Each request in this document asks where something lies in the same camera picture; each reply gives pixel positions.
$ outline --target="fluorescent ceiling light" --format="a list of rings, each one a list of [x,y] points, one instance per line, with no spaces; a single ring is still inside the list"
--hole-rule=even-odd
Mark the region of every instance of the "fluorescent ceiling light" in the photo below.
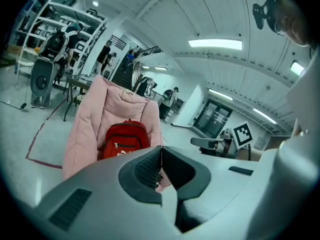
[[[199,40],[190,40],[189,44],[191,47],[221,47],[221,48],[242,50],[241,40],[199,39]]]
[[[217,91],[215,91],[215,90],[209,89],[209,92],[212,92],[212,93],[214,93],[214,94],[218,94],[218,95],[220,95],[220,96],[222,96],[222,97],[227,98],[227,99],[230,100],[230,101],[233,100],[233,98],[231,98],[231,97],[229,97],[229,96],[227,96],[227,95],[225,95],[225,94],[223,94],[223,93],[217,92]]]
[[[253,111],[257,112],[258,114],[260,114],[261,116],[263,116],[264,118],[268,119],[270,122],[276,124],[277,122],[275,120],[272,120],[269,116],[267,116],[266,114],[262,113],[261,111],[259,111],[258,109],[254,108]]]
[[[301,66],[298,62],[294,61],[291,65],[291,71],[296,73],[298,76],[301,75],[301,72],[304,70],[305,68],[303,66]]]
[[[167,70],[166,67],[157,67],[157,66],[155,67],[155,69],[156,69],[156,70]]]

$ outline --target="red backpack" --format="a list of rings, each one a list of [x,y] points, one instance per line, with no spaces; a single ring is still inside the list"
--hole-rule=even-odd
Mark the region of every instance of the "red backpack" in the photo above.
[[[111,125],[105,137],[103,158],[121,156],[136,150],[149,148],[146,127],[138,121],[124,121]]]

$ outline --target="glass door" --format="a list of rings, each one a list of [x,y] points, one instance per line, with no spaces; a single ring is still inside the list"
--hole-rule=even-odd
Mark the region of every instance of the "glass door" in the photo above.
[[[221,103],[209,100],[195,121],[194,127],[210,138],[216,138],[226,124],[231,112],[231,109]]]

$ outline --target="grey pants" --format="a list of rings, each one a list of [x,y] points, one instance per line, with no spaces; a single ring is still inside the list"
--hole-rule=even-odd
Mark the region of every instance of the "grey pants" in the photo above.
[[[42,106],[48,107],[50,104],[50,95],[54,85],[54,79],[58,73],[60,65],[58,63],[53,63],[53,74],[51,75],[51,79],[48,83],[48,90],[44,96],[42,96],[41,104]],[[31,94],[31,104],[38,104],[40,102],[40,97],[35,96],[33,93]]]

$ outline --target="floor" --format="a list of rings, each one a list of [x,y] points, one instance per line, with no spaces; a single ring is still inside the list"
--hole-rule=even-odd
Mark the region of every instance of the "floor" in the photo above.
[[[63,89],[54,88],[51,94],[51,106],[46,109],[31,108],[31,90],[27,87],[29,79],[20,75],[18,84],[14,66],[0,68],[0,165],[3,178],[18,199],[36,206],[41,198],[62,181],[62,161],[65,145],[77,111],[71,106],[66,122],[63,116],[67,109],[67,95]],[[173,127],[161,123],[163,142],[166,146],[175,146],[199,152],[190,144],[195,133],[185,128]]]

